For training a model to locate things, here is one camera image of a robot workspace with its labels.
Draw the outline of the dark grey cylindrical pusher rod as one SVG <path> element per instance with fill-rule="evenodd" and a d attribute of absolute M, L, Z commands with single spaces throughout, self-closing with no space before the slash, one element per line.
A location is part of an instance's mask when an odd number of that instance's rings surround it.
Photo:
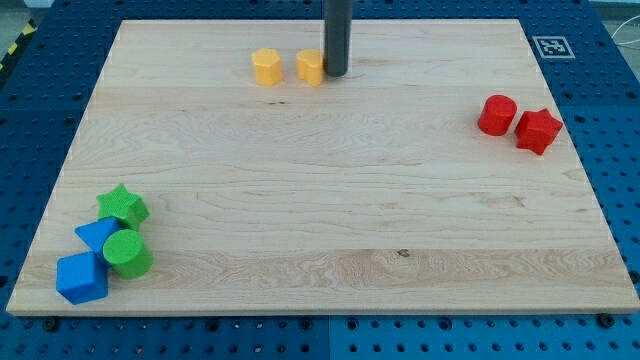
<path fill-rule="evenodd" d="M 324 70 L 328 76 L 344 76 L 349 67 L 352 0 L 325 0 Z"/>

